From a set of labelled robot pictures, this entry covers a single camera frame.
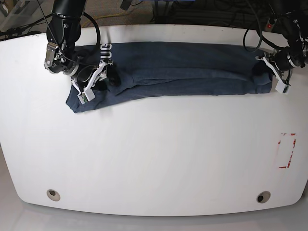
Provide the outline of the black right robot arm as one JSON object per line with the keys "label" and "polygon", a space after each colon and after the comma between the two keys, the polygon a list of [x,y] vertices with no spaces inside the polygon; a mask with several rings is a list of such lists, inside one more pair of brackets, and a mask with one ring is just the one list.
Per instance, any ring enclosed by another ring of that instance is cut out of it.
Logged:
{"label": "black right robot arm", "polygon": [[[95,20],[84,12],[84,0],[56,0],[52,19],[47,25],[48,40],[44,67],[53,74],[62,72],[71,77],[79,91],[89,84],[99,64],[93,60],[100,48],[101,34]],[[81,36],[81,17],[88,18],[95,27],[97,41],[92,50],[76,49]]]}

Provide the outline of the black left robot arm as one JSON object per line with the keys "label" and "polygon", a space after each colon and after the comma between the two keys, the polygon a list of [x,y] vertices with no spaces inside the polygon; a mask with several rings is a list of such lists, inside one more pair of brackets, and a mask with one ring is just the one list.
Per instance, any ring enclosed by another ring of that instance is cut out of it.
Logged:
{"label": "black left robot arm", "polygon": [[261,20],[250,1],[247,5],[253,12],[257,22],[257,35],[259,42],[251,52],[256,52],[262,42],[274,49],[274,52],[258,56],[257,60],[264,63],[278,80],[275,87],[279,93],[287,93],[289,90],[292,71],[295,68],[304,68],[308,63],[308,15],[301,9],[299,0],[269,0],[271,19],[282,25],[283,37],[288,45],[281,47],[269,41],[263,36]]}

